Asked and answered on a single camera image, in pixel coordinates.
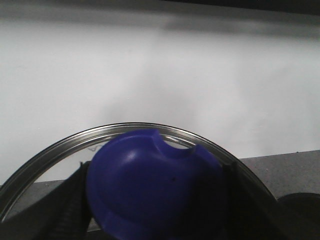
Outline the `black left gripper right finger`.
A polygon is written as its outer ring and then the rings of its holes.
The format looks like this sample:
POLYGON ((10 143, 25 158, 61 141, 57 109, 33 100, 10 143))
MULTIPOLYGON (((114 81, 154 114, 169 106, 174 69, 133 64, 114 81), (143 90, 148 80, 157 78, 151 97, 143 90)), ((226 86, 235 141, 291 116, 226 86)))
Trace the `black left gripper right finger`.
POLYGON ((320 225, 289 209, 250 179, 237 163, 223 166, 230 240, 318 240, 320 225))

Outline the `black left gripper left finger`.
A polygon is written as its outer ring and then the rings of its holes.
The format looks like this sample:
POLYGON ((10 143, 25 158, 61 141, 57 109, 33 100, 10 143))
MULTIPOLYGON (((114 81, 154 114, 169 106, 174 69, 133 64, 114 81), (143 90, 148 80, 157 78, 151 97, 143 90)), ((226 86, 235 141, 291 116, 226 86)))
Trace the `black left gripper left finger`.
POLYGON ((92 218, 86 197, 89 163, 42 199, 0 224, 2 240, 83 240, 92 218))

